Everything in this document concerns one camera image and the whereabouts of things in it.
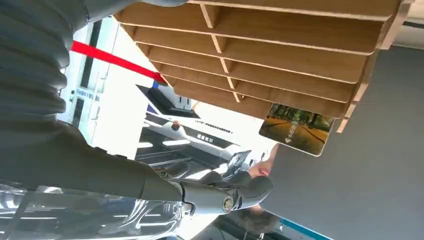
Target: forest image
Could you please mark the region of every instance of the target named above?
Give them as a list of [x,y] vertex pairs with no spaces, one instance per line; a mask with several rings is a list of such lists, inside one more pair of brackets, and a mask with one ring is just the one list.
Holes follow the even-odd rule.
[[312,155],[321,154],[334,118],[274,104],[259,134]]

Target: red strap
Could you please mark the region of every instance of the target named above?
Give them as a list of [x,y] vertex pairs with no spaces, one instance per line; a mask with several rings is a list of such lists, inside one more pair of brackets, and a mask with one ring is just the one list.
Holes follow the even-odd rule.
[[167,82],[161,77],[159,72],[150,71],[149,69],[141,67],[130,61],[127,61],[125,59],[112,55],[110,53],[107,53],[105,51],[92,47],[90,45],[84,44],[82,42],[73,41],[71,50],[76,53],[84,54],[94,59],[102,60],[107,63],[123,67],[125,69],[144,75],[146,77],[152,78],[155,81],[167,84]]

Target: gray wall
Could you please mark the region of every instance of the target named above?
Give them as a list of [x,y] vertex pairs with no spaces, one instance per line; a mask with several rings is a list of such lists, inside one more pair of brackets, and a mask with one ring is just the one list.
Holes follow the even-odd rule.
[[280,147],[261,205],[333,239],[422,240],[423,151],[424,51],[393,47],[321,157]]

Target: dark hair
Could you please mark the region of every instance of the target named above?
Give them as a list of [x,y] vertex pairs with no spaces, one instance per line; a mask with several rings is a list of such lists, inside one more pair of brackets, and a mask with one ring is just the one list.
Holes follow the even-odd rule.
[[228,217],[252,234],[269,233],[280,222],[276,215],[250,209],[232,211]]

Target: ceiling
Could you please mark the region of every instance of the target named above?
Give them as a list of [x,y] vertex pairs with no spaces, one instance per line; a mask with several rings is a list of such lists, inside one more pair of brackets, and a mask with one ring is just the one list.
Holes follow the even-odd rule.
[[[415,0],[409,9],[406,21],[424,25],[424,0]],[[394,45],[424,50],[424,29],[402,26]]]

